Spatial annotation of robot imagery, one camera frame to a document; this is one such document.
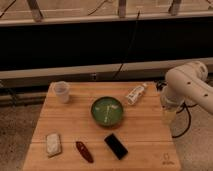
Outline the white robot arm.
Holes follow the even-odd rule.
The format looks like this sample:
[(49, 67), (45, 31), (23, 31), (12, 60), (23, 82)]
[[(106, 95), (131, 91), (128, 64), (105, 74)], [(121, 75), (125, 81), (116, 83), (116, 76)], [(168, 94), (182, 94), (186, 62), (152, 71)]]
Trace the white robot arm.
[(169, 125), (186, 99), (213, 115), (213, 87), (206, 83), (208, 69), (200, 61), (176, 66), (165, 74), (166, 86), (160, 93), (162, 122)]

